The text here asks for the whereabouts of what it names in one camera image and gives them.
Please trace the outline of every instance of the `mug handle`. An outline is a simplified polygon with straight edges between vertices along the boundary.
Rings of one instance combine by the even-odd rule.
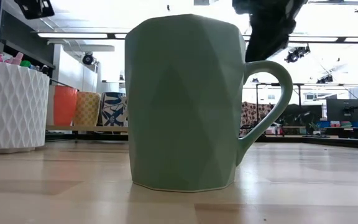
[[[281,97],[273,110],[250,133],[239,139],[241,148],[239,153],[237,153],[237,166],[241,163],[242,158],[252,143],[284,112],[292,97],[293,84],[291,75],[282,65],[271,61],[246,63],[244,64],[244,84],[250,75],[258,72],[267,72],[277,78],[281,86]]]

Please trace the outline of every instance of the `mug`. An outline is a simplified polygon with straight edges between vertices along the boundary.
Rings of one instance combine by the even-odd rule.
[[[74,126],[96,126],[100,108],[100,94],[79,91],[74,115]]]
[[[192,14],[144,21],[125,45],[133,182],[179,192],[230,185],[248,148],[288,105],[290,74],[275,62],[245,63],[235,25]],[[258,72],[275,76],[282,95],[239,139],[243,84]]]
[[[101,115],[103,126],[124,127],[127,119],[127,98],[125,94],[103,93]]]
[[[48,95],[47,125],[70,126],[77,104],[77,90],[60,85],[50,85]]]

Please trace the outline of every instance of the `ceiling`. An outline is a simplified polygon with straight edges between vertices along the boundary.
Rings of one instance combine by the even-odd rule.
[[[219,0],[210,6],[194,6],[193,0],[50,0],[55,16],[27,21],[14,0],[4,0],[4,9],[39,32],[129,32],[142,21],[158,16],[193,13],[230,22],[241,32],[250,34],[248,15],[237,15],[231,0]],[[358,12],[355,6],[305,5],[296,18],[295,34],[358,35]],[[79,40],[73,44],[114,45],[124,66],[124,41]],[[270,60],[284,65],[294,82],[315,83],[332,72],[338,82],[358,81],[358,45],[311,44],[311,53],[297,63],[287,64],[287,50]],[[258,74],[260,82],[271,82],[270,76]]]

